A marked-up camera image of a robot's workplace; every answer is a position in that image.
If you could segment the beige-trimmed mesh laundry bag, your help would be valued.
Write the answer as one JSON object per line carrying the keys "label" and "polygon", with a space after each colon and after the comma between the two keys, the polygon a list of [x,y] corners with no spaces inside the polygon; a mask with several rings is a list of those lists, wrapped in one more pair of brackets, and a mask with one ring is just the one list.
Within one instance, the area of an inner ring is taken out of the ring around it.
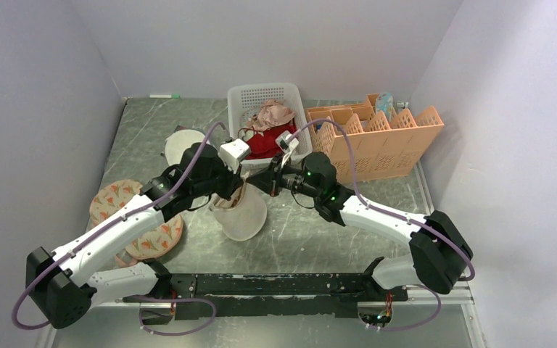
{"label": "beige-trimmed mesh laundry bag", "polygon": [[248,183],[238,188],[229,200],[215,195],[209,209],[223,233],[234,241],[247,241],[256,236],[264,226],[268,212],[258,190]]}

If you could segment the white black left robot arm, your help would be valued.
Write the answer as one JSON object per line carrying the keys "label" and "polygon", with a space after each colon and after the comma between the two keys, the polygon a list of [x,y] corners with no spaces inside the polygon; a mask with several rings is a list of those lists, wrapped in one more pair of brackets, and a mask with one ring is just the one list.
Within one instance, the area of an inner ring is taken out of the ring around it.
{"label": "white black left robot arm", "polygon": [[106,272],[100,267],[138,237],[190,210],[195,199],[213,194],[229,198],[243,184],[241,162],[249,153],[249,146],[239,139],[219,149],[205,141],[192,144],[180,163],[151,179],[88,233],[52,252],[43,247],[31,252],[24,295],[56,329],[118,298],[147,295],[160,302],[172,297],[172,275],[156,260]]}

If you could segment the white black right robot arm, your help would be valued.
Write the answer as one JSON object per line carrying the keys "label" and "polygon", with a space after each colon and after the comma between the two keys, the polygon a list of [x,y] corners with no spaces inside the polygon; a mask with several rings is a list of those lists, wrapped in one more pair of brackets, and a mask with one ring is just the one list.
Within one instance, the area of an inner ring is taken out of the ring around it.
{"label": "white black right robot arm", "polygon": [[246,181],[270,196],[282,190],[313,200],[326,221],[378,234],[409,253],[380,261],[362,282],[363,293],[379,300],[398,286],[419,285],[449,294],[454,285],[472,276],[473,252],[449,216],[439,210],[422,215],[373,202],[337,180],[337,170],[320,152],[306,156],[301,167],[282,165],[278,155],[270,165]]}

